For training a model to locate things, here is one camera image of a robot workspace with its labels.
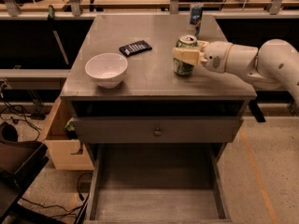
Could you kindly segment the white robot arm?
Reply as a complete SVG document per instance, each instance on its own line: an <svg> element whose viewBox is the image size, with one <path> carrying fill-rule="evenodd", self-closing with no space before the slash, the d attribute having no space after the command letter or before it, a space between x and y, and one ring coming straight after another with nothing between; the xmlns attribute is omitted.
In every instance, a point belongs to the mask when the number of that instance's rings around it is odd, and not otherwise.
<svg viewBox="0 0 299 224"><path fill-rule="evenodd" d="M256 88L284 88L299 105L299 52L288 42L272 39L258 49L224 41L198 41L194 48L173 48L173 56L215 73L229 73Z"/></svg>

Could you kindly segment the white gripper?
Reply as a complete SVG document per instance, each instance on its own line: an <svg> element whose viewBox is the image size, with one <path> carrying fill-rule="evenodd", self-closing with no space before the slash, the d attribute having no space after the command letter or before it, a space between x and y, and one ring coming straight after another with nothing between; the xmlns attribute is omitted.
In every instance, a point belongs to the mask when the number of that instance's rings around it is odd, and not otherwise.
<svg viewBox="0 0 299 224"><path fill-rule="evenodd" d="M208 71L222 74L225 72L226 60L232 45L230 42L215 41L209 43L198 40L197 47L199 49L173 48L172 54L179 61L190 65L197 65L201 62Z"/></svg>

